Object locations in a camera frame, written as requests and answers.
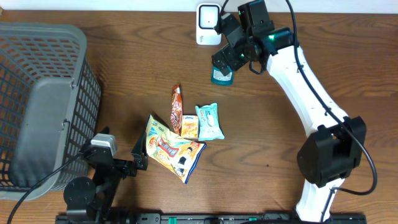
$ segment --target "white label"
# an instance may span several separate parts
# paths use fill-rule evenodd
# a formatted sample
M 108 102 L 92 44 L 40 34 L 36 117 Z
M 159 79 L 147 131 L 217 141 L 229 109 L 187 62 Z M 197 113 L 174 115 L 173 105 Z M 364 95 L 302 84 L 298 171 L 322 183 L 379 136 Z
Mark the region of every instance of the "white label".
M 230 81 L 232 77 L 232 72 L 230 72 L 227 76 L 224 76 L 220 71 L 213 71 L 213 78 L 219 81 Z

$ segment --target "basket bottom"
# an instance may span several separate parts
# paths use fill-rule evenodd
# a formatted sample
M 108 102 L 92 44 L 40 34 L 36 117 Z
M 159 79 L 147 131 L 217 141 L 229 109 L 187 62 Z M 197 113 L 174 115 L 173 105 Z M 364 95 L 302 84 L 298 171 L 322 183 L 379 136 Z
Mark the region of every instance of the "basket bottom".
M 64 148 L 58 145 L 72 91 L 70 84 L 69 78 L 45 78 L 33 87 L 11 161 L 10 181 L 14 186 L 32 187 L 54 170 L 57 156 L 63 156 Z

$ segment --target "wooden table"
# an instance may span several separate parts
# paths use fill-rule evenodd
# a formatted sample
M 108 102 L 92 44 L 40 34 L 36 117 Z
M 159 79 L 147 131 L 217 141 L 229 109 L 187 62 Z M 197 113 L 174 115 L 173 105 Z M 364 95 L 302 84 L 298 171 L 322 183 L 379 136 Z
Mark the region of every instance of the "wooden table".
M 271 14 L 276 27 L 290 14 Z M 303 176 L 296 154 L 306 140 L 281 87 L 248 66 L 229 87 L 210 82 L 211 55 L 220 47 L 195 41 L 192 12 L 4 11 L 0 21 L 73 24 L 88 40 L 88 61 L 104 83 L 98 127 L 108 125 L 130 151 L 149 113 L 170 124 L 171 88 L 182 85 L 185 114 L 217 102 L 225 140 L 209 141 L 187 185 L 155 160 L 136 178 L 121 182 L 114 205 L 164 213 L 262 213 L 291 210 Z M 363 212 L 369 223 L 398 222 L 398 16 L 298 14 L 298 37 L 313 71 L 352 117 L 362 116 L 366 146 L 379 174 L 366 197 L 339 192 L 333 212 Z M 366 190 L 371 173 L 364 156 L 344 187 Z M 15 202 L 0 202 L 4 223 Z M 14 223 L 53 223 L 65 212 L 63 192 L 24 202 Z

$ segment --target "small packet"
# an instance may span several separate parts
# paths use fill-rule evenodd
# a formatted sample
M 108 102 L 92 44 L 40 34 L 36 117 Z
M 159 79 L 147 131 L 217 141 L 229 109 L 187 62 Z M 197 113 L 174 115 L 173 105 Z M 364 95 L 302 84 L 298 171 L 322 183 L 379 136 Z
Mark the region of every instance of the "small packet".
M 199 130 L 198 116 L 195 115 L 182 116 L 181 137 L 188 139 L 197 139 L 198 130 Z
M 196 106 L 197 115 L 199 117 L 199 141 L 224 139 L 224 134 L 218 124 L 218 107 L 217 103 L 202 106 Z
M 146 128 L 146 147 L 149 156 L 188 183 L 206 144 L 187 140 L 171 132 L 149 116 Z
M 170 116 L 174 132 L 180 134 L 182 124 L 182 97 L 180 85 L 175 85 L 172 89 L 172 114 Z

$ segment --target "red wrapper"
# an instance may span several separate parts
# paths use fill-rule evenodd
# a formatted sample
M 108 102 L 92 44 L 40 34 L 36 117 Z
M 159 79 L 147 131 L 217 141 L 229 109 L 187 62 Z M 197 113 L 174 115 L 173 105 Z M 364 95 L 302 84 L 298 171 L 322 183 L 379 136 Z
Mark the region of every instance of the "red wrapper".
M 182 97 L 180 85 L 175 85 L 172 89 L 172 115 L 170 117 L 174 132 L 180 134 L 182 125 Z

